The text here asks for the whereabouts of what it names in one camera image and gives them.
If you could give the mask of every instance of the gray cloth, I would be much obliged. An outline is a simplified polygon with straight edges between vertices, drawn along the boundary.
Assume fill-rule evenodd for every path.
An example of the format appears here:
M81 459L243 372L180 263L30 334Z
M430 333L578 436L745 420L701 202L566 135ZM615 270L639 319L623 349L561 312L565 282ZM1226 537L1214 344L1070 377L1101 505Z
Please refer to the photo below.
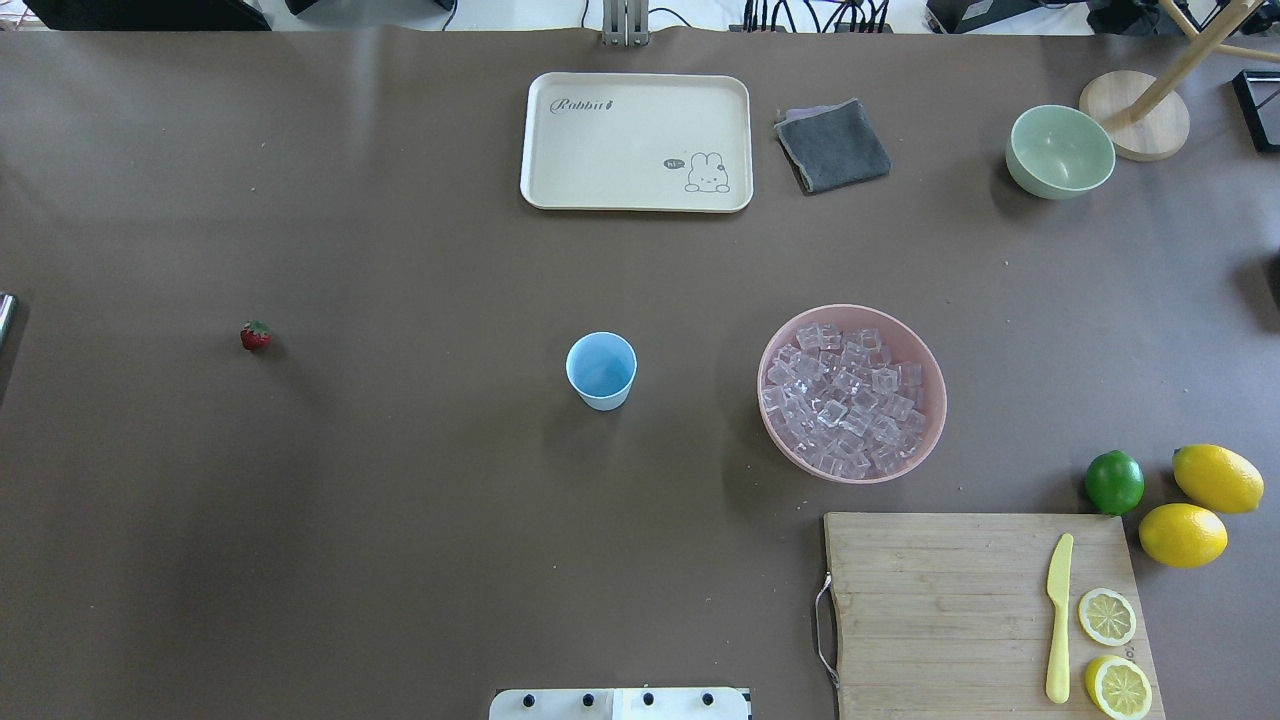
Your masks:
M787 110L773 129L808 192L878 178L892 167L856 97L840 105Z

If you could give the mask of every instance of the wooden cutting board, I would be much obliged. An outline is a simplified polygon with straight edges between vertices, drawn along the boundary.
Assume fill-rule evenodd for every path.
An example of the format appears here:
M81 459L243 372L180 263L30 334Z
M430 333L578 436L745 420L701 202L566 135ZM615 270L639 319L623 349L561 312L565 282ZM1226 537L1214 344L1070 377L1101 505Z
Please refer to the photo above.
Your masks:
M1084 689L1084 666L1126 656L1147 674L1152 720L1165 708L1119 518L829 512L832 575L845 720L1036 720L1105 717ZM1044 594L1050 556L1075 537L1068 637L1071 696L1044 696L1053 606ZM1080 628L1085 592L1111 588L1138 614L1124 647Z

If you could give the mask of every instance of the lime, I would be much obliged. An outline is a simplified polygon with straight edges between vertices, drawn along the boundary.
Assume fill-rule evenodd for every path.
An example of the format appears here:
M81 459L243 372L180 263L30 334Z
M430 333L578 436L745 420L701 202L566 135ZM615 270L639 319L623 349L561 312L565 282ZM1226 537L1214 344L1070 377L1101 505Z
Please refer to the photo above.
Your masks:
M1147 482L1138 461L1119 450L1098 455L1084 473L1084 492L1107 515L1124 515L1142 501Z
M1252 512L1262 501L1262 474L1252 462L1216 445L1174 452L1174 482L1187 497L1215 512Z
M1119 647L1133 639L1138 615L1116 591L1094 588L1080 598L1080 625L1084 633L1105 646Z
M1140 720L1151 712L1147 674L1119 655L1094 657L1084 669L1084 689L1112 720Z
M1199 568L1226 550L1226 527L1203 507L1170 502L1147 512L1138 523L1138 541L1158 562Z

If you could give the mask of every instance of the wooden stick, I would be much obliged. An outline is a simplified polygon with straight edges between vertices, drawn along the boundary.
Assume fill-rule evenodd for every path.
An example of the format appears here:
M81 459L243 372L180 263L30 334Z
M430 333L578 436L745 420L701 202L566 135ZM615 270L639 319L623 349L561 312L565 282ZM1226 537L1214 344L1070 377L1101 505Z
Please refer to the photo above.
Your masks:
M1192 24L1187 15L1174 4L1174 0L1160 0L1160 6L1165 9L1165 13L1178 24L1189 38L1196 38L1199 31ZM1235 55L1236 58L1247 58L1249 60L1262 60L1266 63L1280 63L1280 53L1267 53L1266 50L1254 50L1252 47L1236 47L1235 45L1219 45L1213 49L1215 53L1221 53L1224 55Z
M1226 36L1248 18L1262 0L1231 0L1231 4L1208 23L1204 32L1197 35L1192 44L1174 60L1174 64L1165 70L1165 74L1156 78L1156 82L1147 88L1133 105L1129 106L1129 122L1134 123L1147 117L1160 101L1165 99L1183 79L1201 64L1210 53L1217 47Z

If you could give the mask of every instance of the pink bowl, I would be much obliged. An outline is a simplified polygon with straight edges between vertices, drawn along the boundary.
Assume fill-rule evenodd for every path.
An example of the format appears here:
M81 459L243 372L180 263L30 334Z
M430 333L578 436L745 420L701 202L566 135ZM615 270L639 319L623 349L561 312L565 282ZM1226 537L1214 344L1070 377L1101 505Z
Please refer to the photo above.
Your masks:
M860 480L837 478L805 462L799 455L788 450L778 438L777 430L773 429L773 425L769 423L769 416L764 411L764 398L762 397L762 392L764 391L767 382L765 373L769 370L769 366L773 363L773 356L777 354L778 348L783 345L794 342L796 331L812 323L831 323L840 328L840 332L876 328L881 332L881 340L884 345L888 345L892 348L895 361L909 360L919 363L923 368L924 407L920 407L919 410L925 418L924 432L920 434L920 447L915 451L915 455L906 460L906 465L904 465L901 470L891 475L867 477ZM942 369L938 368L938 361L933 357L933 354L929 352L924 341L920 340L918 334L911 332L911 328L904 325L897 319L873 307L864 307L861 305L823 305L822 307L805 310L804 313L800 313L795 318L787 320L787 323L782 325L777 333L774 333L773 340L771 340L769 345L764 348L764 355L760 356L760 369L755 378L755 400L760 409L760 419L764 421L764 429L768 430L769 437L773 438L773 445L778 446L778 450L781 450L788 460L795 462L806 473L833 483L883 483L884 480L892 480L910 473L916 465L923 462L924 459L928 457L929 452L933 451L933 447L938 445L938 438L942 437L942 425L946 424L947 419L947 387L946 383L942 382Z

